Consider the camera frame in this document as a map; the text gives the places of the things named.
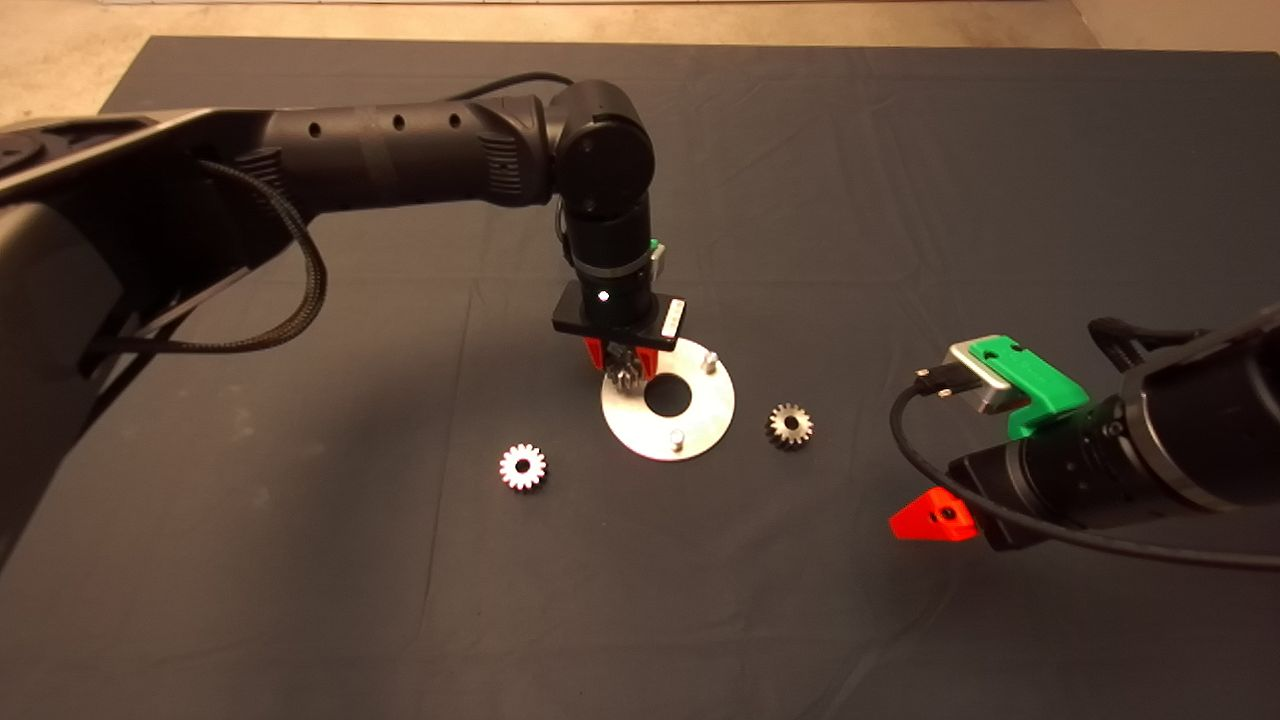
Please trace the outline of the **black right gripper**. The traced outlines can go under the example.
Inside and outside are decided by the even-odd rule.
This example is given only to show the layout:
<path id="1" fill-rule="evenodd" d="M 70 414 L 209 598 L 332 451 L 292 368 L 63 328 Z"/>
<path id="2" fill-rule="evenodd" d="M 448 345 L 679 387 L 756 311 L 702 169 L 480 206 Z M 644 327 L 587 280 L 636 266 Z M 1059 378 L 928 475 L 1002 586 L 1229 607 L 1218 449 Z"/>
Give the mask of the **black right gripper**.
<path id="1" fill-rule="evenodd" d="M 1119 528 L 1133 520 L 1133 478 L 1123 442 L 1105 433 L 1119 402 L 1102 400 L 1039 428 L 1024 439 L 952 460 L 947 475 L 1006 509 L 1078 530 Z M 899 541 L 970 541 L 978 524 L 946 488 L 916 496 L 890 518 Z"/>

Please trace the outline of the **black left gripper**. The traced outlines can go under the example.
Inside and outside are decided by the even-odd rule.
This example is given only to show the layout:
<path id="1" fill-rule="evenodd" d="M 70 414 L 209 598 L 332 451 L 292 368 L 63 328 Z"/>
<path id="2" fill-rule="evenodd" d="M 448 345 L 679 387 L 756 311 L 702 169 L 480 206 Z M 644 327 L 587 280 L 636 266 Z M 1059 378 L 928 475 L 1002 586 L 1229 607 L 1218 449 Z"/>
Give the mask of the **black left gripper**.
<path id="1" fill-rule="evenodd" d="M 653 288 L 652 269 L 600 277 L 577 272 L 556 304 L 552 327 L 584 337 L 591 365 L 605 369 L 605 345 L 640 348 L 643 378 L 658 374 L 660 351 L 675 350 L 687 315 L 684 297 Z"/>

